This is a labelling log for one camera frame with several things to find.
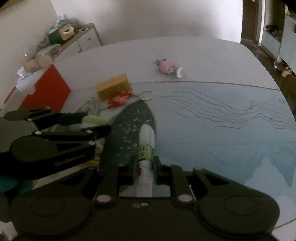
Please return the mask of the white green glue stick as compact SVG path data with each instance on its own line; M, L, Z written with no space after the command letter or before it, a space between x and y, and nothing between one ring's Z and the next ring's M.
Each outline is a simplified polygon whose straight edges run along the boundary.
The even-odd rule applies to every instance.
M140 127L137 163L137 197L152 197L154 175L152 170L155 133L148 124Z

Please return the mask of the yellow rectangular box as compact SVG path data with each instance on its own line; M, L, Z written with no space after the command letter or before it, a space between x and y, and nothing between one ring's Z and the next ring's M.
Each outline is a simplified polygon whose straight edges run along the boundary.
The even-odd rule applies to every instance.
M96 85L96 92L102 101L107 101L122 92L130 91L132 91L132 87L126 74L118 75Z

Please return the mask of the pink doll toy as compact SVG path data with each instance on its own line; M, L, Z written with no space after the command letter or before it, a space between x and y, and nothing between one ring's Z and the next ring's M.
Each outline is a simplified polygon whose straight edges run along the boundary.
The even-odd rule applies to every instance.
M182 71L184 68L177 67L174 62L167 59L156 59L154 64L158 66L158 70L161 73L168 75L175 75L177 78L182 78Z

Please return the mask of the red cardboard shoe box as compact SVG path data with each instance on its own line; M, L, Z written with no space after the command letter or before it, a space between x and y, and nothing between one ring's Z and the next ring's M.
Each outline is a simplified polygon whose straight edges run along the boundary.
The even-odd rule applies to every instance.
M4 101L2 111L50 108L60 111L71 89L55 65L19 81Z

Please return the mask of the white cosmetic tube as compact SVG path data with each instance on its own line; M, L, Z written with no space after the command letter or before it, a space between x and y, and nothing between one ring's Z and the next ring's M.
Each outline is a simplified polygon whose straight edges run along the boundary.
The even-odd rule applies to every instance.
M19 76L17 82L24 80L32 75L32 73L27 72L23 66L17 71L17 74Z

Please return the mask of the brown cardboard box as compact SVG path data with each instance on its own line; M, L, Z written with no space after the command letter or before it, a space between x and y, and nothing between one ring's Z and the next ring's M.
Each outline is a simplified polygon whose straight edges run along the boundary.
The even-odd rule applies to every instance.
M51 56L44 55L36 59L31 59L24 65L26 72L33 73L40 69L47 68L54 63Z

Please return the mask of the blue patterned table mat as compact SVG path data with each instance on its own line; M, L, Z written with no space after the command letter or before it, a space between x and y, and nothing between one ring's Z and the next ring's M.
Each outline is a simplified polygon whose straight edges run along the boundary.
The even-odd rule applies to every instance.
M202 167L262 191L280 206L278 225L295 219L295 119L280 90L198 82L133 89L148 96L106 116L112 132L104 164L136 155L139 129L147 123L162 163L186 171Z

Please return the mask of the glass vase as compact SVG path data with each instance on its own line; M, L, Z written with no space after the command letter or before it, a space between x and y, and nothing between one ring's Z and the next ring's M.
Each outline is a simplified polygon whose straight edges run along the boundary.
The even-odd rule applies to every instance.
M45 55L53 57L60 50L60 44L51 44L40 42L39 44L30 44L23 50L24 58L29 61L31 59L38 59Z

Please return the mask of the white wooden sideboard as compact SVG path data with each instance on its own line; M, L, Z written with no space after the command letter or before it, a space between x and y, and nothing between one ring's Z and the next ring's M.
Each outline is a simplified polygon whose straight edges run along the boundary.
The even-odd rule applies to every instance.
M85 32L76 32L69 41L61 46L58 53L52 57L54 61L103 46L95 25L88 23L81 28L84 27L88 27L88 30Z

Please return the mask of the green tissue box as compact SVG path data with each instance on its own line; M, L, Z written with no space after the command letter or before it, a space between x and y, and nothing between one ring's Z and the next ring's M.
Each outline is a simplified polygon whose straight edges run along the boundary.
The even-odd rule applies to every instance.
M48 33L49 42L51 44L63 45L73 36L74 28L70 24L63 25L56 30L50 30Z

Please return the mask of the white sunglasses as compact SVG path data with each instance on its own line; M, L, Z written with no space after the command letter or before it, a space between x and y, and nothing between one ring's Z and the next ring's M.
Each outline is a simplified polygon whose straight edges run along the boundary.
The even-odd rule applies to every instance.
M85 31L87 31L88 30L88 27L84 27L84 28L81 28L80 30L78 30L78 33L79 32L85 32Z

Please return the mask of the orange keychain toy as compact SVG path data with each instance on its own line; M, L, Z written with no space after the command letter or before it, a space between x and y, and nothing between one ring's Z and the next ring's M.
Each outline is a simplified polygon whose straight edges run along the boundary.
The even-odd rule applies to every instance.
M127 100L132 97L137 97L140 100L148 101L153 98L153 93L150 90L143 91L140 94L135 94L133 92L121 92L119 95L112 97L108 101L107 109L123 106L126 104Z

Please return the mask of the white blue wall cabinet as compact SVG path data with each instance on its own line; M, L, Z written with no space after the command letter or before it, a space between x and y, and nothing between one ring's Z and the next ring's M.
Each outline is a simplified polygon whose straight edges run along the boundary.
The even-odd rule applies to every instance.
M295 73L295 0L260 1L259 43L270 57Z

